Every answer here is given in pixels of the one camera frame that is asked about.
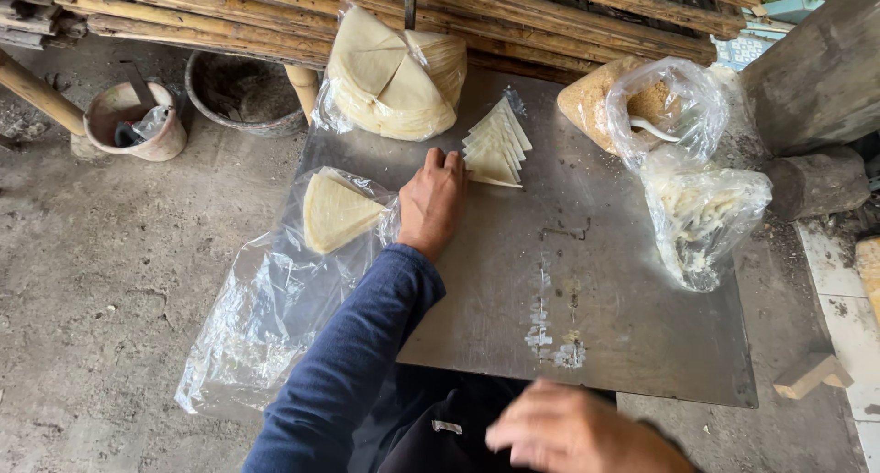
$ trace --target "pot with soil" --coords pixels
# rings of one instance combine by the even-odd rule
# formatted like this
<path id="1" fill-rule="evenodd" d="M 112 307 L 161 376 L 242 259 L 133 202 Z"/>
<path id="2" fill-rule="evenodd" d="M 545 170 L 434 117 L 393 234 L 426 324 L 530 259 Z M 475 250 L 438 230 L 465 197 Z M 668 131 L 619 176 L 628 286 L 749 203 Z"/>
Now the pot with soil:
<path id="1" fill-rule="evenodd" d="M 186 85 L 199 112 L 228 128 L 279 138 L 308 127 L 281 64 L 197 50 L 187 63 Z"/>

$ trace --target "blue sleeve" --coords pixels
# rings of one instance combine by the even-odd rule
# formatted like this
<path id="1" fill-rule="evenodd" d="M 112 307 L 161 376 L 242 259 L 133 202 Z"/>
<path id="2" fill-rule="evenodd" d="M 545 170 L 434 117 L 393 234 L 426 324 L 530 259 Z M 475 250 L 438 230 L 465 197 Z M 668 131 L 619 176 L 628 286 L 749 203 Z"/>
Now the blue sleeve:
<path id="1" fill-rule="evenodd" d="M 445 295 L 421 253 L 386 247 L 266 409 L 242 471 L 346 471 L 351 435 L 378 399 L 398 351 Z"/>

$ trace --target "stack of wooden planks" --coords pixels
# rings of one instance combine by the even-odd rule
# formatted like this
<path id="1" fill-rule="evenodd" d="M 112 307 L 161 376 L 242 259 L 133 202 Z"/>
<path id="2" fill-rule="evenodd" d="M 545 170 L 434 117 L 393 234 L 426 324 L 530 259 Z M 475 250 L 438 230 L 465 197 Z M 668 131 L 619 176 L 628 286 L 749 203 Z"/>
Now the stack of wooden planks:
<path id="1" fill-rule="evenodd" d="M 343 0 L 55 0 L 101 35 L 323 69 Z M 403 0 L 344 0 L 403 28 Z M 472 64 L 567 83 L 623 55 L 708 65 L 743 0 L 418 0 L 416 29 L 464 38 Z"/>
<path id="2" fill-rule="evenodd" d="M 65 14 L 52 0 L 0 0 L 0 43 L 35 50 L 70 47 L 86 31 L 82 18 Z"/>

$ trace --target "stainless steel tabletop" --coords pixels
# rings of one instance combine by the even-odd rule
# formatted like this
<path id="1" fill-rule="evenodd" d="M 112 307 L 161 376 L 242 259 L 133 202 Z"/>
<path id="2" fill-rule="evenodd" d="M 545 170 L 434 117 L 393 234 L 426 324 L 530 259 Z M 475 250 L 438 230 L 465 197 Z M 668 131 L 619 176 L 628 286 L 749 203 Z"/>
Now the stainless steel tabletop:
<path id="1" fill-rule="evenodd" d="M 732 261 L 713 292 L 677 287 L 642 184 L 556 108 L 562 85 L 471 68 L 443 135 L 410 143 L 312 128 L 297 172 L 330 165 L 400 189 L 430 147 L 460 150 L 508 85 L 534 145 L 522 189 L 470 184 L 463 224 L 436 265 L 448 294 L 398 360 L 756 407 Z"/>

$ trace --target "white tile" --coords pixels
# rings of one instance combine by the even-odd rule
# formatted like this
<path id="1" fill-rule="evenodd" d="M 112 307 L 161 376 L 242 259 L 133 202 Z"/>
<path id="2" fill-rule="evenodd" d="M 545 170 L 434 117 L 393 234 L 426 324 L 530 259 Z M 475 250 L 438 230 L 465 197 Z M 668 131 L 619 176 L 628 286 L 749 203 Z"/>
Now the white tile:
<path id="1" fill-rule="evenodd" d="M 826 294 L 819 302 L 837 359 L 855 380 L 847 389 L 852 417 L 880 422 L 880 329 L 871 304 Z"/>
<path id="2" fill-rule="evenodd" d="M 855 429 L 859 431 L 859 440 L 865 452 L 865 462 L 870 473 L 880 473 L 880 423 L 875 421 L 857 421 Z"/>
<path id="3" fill-rule="evenodd" d="M 836 238 L 825 234 L 816 221 L 797 221 L 797 231 L 818 294 L 867 297 L 859 271 L 854 265 L 844 266 L 843 258 L 847 255 Z"/>

